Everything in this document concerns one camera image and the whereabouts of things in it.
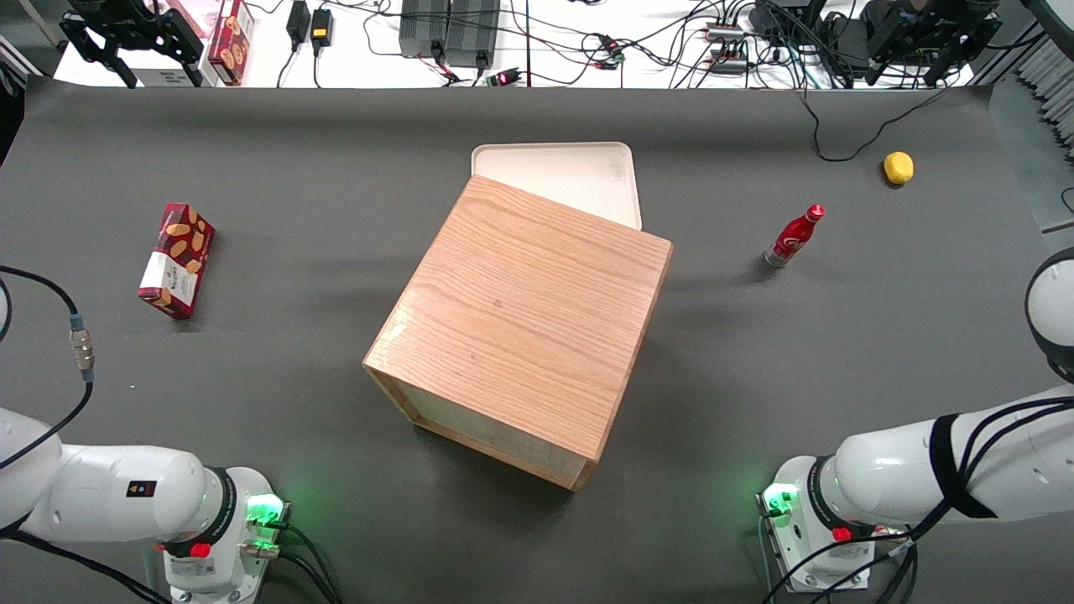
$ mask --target green led light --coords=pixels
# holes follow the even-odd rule
[[[273,522],[284,515],[284,501],[268,493],[253,495],[246,502],[246,519],[251,522]]]
[[[763,497],[768,502],[768,509],[775,516],[782,516],[790,512],[794,501],[798,499],[798,487],[777,483],[765,489]]]

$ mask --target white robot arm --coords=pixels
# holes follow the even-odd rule
[[[2,281],[0,290],[2,339],[11,305]],[[82,405],[92,391],[92,348],[81,318],[72,326],[87,378]],[[44,423],[0,408],[0,538],[35,546],[151,540],[173,601],[248,603],[278,553],[279,531],[264,523],[282,522],[287,513],[253,470],[208,468],[161,447],[64,445]]]
[[[1049,366],[1071,384],[983,412],[850,436],[831,456],[796,457],[780,468],[758,502],[788,589],[868,587],[869,572],[859,570],[873,560],[874,542],[862,540],[918,526],[942,504],[950,506],[942,522],[1074,509],[1074,413],[1060,413],[1074,409],[1074,248],[1033,275],[1025,311]]]

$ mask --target red button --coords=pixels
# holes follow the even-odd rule
[[[854,538],[854,533],[846,527],[836,527],[831,530],[831,537],[836,540],[836,543],[843,543],[844,541]]]

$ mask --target white tray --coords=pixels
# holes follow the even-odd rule
[[[481,145],[470,173],[641,230],[634,156],[623,143]]]

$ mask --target white table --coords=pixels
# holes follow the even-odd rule
[[[277,0],[262,0],[255,2],[264,9],[273,9]],[[318,8],[319,2],[310,1],[309,8]],[[396,14],[402,4],[396,0],[384,12]],[[522,13],[525,8],[525,0],[503,0],[505,11],[511,9]],[[603,4],[585,5],[580,2],[568,2],[567,0],[531,0],[529,15],[532,19],[540,19],[550,24],[562,25],[580,31],[592,31],[609,34],[613,38],[638,40],[657,29],[671,24],[674,19],[684,17],[697,5],[693,0],[663,0],[653,2],[651,0],[607,0]],[[251,14],[257,20],[257,27],[251,42],[249,63],[246,68],[244,87],[272,88],[276,86],[280,70],[287,62],[291,54],[290,39],[284,30],[290,11],[291,1],[282,0],[279,9],[272,13],[250,6]],[[851,2],[848,0],[831,0],[826,6],[826,12],[838,11],[847,13],[850,11],[859,12],[865,5],[865,1]],[[384,57],[369,52],[369,45],[378,53],[398,53],[398,17],[374,16],[368,20],[368,37],[362,29],[363,21],[368,18],[377,8],[373,2],[367,2],[362,6],[342,6],[339,4],[325,4],[332,10],[335,17],[335,30],[332,46],[324,48],[318,60],[318,82],[324,88],[430,88],[442,86],[447,81],[436,73],[434,69],[422,64],[422,61],[415,58]],[[713,10],[705,11],[701,15],[715,15]],[[749,10],[741,13],[739,24],[749,29]],[[498,71],[519,68],[525,70],[526,52],[524,34],[525,17],[518,15],[516,25],[513,16],[508,12],[500,14],[499,26],[507,31],[500,31],[497,43],[497,51],[493,69],[488,74]],[[705,18],[696,18],[687,25],[686,31],[690,40],[685,45],[682,62],[692,66],[702,56],[707,57],[706,48],[709,44],[705,41],[703,34],[698,30],[705,26]],[[667,56],[671,47],[673,38],[679,29],[679,25],[668,27],[663,32],[647,39],[642,44],[653,53]],[[542,25],[531,20],[531,34],[534,38],[548,40],[549,42],[563,44],[572,48],[579,48],[582,35],[574,32],[557,30],[554,27]],[[758,54],[767,46],[765,42],[751,39],[750,60],[756,60]],[[596,42],[591,39],[587,47],[593,47]],[[581,53],[570,53],[564,51],[570,59],[584,61]],[[147,64],[161,64],[161,61],[170,61],[164,57],[151,52],[121,52],[120,56],[132,68]],[[636,48],[626,51],[626,61],[621,67],[621,71],[601,71],[595,68],[585,70],[575,86],[585,88],[668,88],[673,83],[680,82],[688,70],[684,68],[661,67]],[[582,66],[571,62],[558,53],[538,42],[531,41],[531,62],[534,73],[558,80],[561,82],[571,82],[582,72]],[[313,88],[314,84],[314,54],[313,47],[307,42],[300,48],[299,55],[285,72],[285,88]],[[473,78],[476,75],[475,69],[453,70],[462,78]],[[811,88],[831,87],[831,80],[827,72],[819,66],[813,64],[809,69],[812,75]],[[744,88],[761,87],[767,85],[772,88],[790,88],[794,86],[792,75],[787,68],[780,66],[760,66],[751,69],[749,83],[743,75],[720,75],[709,74],[701,81],[703,70],[698,70],[692,81],[693,86],[700,84],[703,88]],[[86,63],[77,52],[68,46],[56,71],[55,77],[66,82],[83,84],[88,86],[122,86],[119,77],[108,72],[100,63]],[[957,75],[947,78],[947,85],[964,85],[972,77],[969,67],[963,68]],[[876,83],[876,88],[887,88],[899,86],[903,78],[900,75],[885,75]],[[910,78],[905,80],[909,85]],[[470,83],[455,84],[454,86],[468,86]],[[680,87],[691,84],[687,75],[686,82]],[[535,87],[562,86],[555,82],[533,77],[532,85]],[[863,82],[856,82],[856,88],[865,88]]]

